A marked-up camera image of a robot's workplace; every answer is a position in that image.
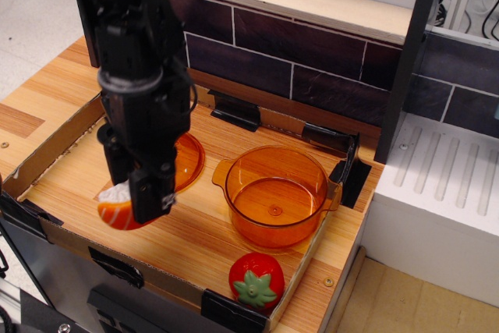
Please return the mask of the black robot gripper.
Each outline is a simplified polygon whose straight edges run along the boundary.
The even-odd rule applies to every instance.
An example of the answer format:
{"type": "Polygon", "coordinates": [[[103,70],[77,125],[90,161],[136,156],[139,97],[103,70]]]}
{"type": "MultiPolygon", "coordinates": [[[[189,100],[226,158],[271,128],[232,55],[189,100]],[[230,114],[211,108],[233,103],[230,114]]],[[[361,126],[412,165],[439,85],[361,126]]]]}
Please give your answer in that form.
{"type": "Polygon", "coordinates": [[[108,120],[97,139],[112,183],[129,180],[134,219],[147,224],[175,203],[175,142],[190,128],[192,82],[176,58],[183,34],[153,38],[145,27],[106,26],[96,37],[108,120]]]}

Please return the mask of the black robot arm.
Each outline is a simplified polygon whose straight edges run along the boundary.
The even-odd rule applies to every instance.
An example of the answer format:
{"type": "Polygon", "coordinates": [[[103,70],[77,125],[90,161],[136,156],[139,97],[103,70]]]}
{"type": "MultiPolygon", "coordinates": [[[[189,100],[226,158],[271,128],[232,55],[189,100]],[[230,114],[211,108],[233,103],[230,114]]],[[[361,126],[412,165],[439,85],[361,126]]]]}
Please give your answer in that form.
{"type": "Polygon", "coordinates": [[[169,0],[77,0],[107,121],[98,139],[114,184],[129,186],[143,225],[175,202],[176,141],[189,130],[194,86],[177,58],[182,23],[169,0]]]}

